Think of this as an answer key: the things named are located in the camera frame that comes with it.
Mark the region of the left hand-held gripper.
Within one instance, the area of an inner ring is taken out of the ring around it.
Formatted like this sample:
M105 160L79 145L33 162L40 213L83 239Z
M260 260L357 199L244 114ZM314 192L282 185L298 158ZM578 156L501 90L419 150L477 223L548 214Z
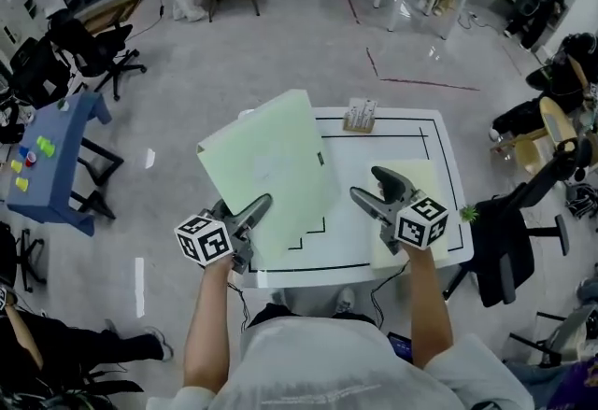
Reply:
M174 228L183 255L203 267L229 256L233 270L242 275L254 254L249 231L263 219L272 202L269 193L263 194L234 216L219 199L211 209L189 216Z

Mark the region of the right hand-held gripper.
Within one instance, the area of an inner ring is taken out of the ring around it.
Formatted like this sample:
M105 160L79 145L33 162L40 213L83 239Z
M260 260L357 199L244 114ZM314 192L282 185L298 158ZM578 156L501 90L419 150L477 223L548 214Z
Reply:
M349 195L381 222L380 238L393 255L401 245L425 250L445 234L449 211L443 205L389 168L376 165L371 172L378 181L379 196L359 187L351 187Z

